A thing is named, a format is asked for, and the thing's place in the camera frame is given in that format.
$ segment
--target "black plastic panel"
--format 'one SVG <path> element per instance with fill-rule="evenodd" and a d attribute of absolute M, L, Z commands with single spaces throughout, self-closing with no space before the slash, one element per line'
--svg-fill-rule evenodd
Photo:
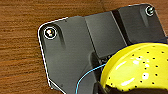
<path fill-rule="evenodd" d="M 85 16 L 85 19 L 99 58 L 114 54 L 126 46 L 112 12 Z"/>

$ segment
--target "yellow plastic dome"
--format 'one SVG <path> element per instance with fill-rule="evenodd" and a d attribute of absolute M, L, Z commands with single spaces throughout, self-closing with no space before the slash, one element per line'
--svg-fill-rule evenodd
<path fill-rule="evenodd" d="M 104 67 L 100 83 L 121 91 L 168 89 L 168 45 L 139 43 L 118 51 Z"/>

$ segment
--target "wooden surface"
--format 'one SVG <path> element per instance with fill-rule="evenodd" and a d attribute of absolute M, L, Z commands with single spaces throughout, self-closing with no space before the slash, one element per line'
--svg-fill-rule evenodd
<path fill-rule="evenodd" d="M 156 8 L 168 34 L 167 0 L 1 0 L 0 94 L 62 94 L 47 83 L 37 37 L 41 24 L 138 3 Z"/>

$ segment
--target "cable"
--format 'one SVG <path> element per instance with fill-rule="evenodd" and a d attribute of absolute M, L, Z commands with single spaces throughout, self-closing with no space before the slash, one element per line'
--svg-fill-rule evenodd
<path fill-rule="evenodd" d="M 94 68 L 94 69 L 91 69 L 91 70 L 88 71 L 87 73 L 85 73 L 85 74 L 78 80 L 78 83 L 77 83 L 77 85 L 76 85 L 76 92 L 75 92 L 75 94 L 78 94 L 78 86 L 79 86 L 81 80 L 82 80 L 86 75 L 88 75 L 90 72 L 92 72 L 92 71 L 94 71 L 94 70 L 97 70 L 97 69 L 99 69 L 99 68 L 101 68 L 101 67 L 103 67 L 103 66 L 105 66 L 105 65 L 106 65 L 106 64 L 100 65 L 100 66 L 98 66 L 98 67 L 96 67 L 96 68 Z"/>

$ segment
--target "mounting screw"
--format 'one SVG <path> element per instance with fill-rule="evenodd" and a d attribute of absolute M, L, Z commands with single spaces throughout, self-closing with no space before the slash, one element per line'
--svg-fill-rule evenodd
<path fill-rule="evenodd" d="M 54 39 L 57 35 L 57 30 L 54 27 L 47 27 L 44 29 L 44 35 L 47 39 Z"/>
<path fill-rule="evenodd" d="M 146 15 L 148 15 L 148 16 L 152 16 L 153 14 L 154 14 L 154 7 L 152 7 L 152 6 L 148 6 L 148 7 L 146 7 L 146 9 L 145 9 L 145 12 L 146 12 Z"/>

